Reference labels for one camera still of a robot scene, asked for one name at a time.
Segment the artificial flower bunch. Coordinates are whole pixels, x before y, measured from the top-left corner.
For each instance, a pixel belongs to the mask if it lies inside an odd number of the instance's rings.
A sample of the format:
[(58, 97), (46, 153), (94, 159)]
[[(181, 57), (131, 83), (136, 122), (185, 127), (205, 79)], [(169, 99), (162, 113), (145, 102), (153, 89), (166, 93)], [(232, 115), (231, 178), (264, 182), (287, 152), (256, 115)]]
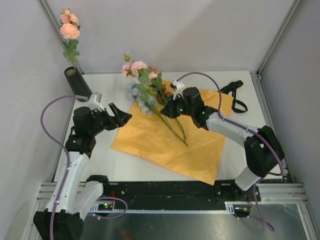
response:
[(137, 82), (130, 84), (129, 98), (138, 104), (140, 110), (148, 116), (157, 116), (184, 145), (187, 145), (187, 136), (179, 120), (175, 120), (179, 132), (169, 121), (169, 118), (161, 114), (161, 109), (169, 101), (172, 93), (167, 91), (167, 87), (162, 80), (162, 74), (149, 69), (139, 69), (131, 74)]

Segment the pink rose stem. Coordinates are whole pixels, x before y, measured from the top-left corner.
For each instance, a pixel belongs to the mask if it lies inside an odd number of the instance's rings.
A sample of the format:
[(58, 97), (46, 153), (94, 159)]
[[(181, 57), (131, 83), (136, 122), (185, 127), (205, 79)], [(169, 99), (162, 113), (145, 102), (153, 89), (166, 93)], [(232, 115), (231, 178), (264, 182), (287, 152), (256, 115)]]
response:
[(129, 98), (136, 102), (145, 114), (152, 114), (157, 106), (168, 102), (170, 92), (162, 79), (162, 73), (154, 66), (148, 66), (143, 61), (135, 61), (128, 54), (123, 56), (125, 64), (121, 72), (125, 78), (135, 78), (128, 84)]

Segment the orange wrapping paper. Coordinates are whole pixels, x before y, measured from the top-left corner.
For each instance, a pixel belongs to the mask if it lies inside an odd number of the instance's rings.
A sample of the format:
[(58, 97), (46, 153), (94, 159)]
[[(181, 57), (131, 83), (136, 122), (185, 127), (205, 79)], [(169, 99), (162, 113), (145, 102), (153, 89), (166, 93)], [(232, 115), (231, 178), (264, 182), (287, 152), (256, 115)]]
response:
[(210, 185), (215, 183), (225, 136), (197, 128), (185, 115), (167, 119), (167, 126), (155, 113), (143, 113), (137, 101), (129, 113), (132, 118), (118, 130), (112, 149)]

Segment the black ribbon gold lettering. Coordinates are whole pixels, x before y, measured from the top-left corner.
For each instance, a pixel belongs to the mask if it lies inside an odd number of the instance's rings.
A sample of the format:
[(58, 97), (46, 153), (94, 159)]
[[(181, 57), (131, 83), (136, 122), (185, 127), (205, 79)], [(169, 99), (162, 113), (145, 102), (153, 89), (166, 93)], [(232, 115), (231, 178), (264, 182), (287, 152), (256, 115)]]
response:
[(229, 93), (231, 93), (231, 96), (232, 96), (231, 109), (237, 114), (243, 114), (248, 111), (247, 105), (244, 102), (237, 99), (237, 89), (239, 89), (243, 85), (244, 83), (242, 80), (237, 80), (237, 81), (232, 81), (231, 83), (229, 83), (228, 85), (220, 89), (220, 92), (222, 94), (229, 95)]

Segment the peach rose stem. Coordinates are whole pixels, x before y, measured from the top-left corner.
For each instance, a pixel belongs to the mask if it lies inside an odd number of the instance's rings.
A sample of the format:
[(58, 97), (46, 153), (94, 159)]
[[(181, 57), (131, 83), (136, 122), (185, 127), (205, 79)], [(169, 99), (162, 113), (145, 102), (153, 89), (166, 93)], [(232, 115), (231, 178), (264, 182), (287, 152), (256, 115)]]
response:
[(59, 32), (63, 39), (63, 45), (65, 51), (63, 56), (68, 62), (72, 63), (73, 69), (77, 68), (77, 57), (80, 53), (77, 51), (77, 45), (79, 44), (78, 37), (80, 36), (81, 25), (78, 17), (72, 13), (69, 8), (63, 8), (60, 13), (60, 29)]

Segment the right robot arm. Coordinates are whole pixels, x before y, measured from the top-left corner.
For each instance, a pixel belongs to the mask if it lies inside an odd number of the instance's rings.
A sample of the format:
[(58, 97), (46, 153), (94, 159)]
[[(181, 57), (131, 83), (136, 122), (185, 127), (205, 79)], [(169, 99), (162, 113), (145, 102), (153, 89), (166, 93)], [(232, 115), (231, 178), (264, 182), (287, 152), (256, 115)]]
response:
[(244, 148), (246, 167), (230, 188), (231, 196), (237, 201), (247, 197), (249, 188), (275, 166), (283, 168), (285, 154), (271, 127), (256, 128), (223, 116), (218, 109), (205, 105), (196, 87), (184, 89), (177, 97), (170, 96), (160, 112), (170, 119), (189, 116), (197, 128), (219, 133)]

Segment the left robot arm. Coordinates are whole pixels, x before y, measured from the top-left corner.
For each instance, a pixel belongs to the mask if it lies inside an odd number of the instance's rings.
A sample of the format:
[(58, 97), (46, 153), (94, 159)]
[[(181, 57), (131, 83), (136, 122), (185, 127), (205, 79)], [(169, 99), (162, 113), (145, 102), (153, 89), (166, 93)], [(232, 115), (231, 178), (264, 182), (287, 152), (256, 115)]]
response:
[(43, 211), (36, 211), (33, 223), (43, 240), (79, 240), (84, 221), (96, 200), (110, 196), (111, 188), (105, 175), (91, 175), (81, 193), (77, 193), (81, 176), (96, 145), (96, 136), (103, 131), (124, 127), (130, 113), (109, 104), (113, 115), (98, 103), (82, 106), (73, 112), (73, 126), (63, 147), (66, 153), (64, 173)]

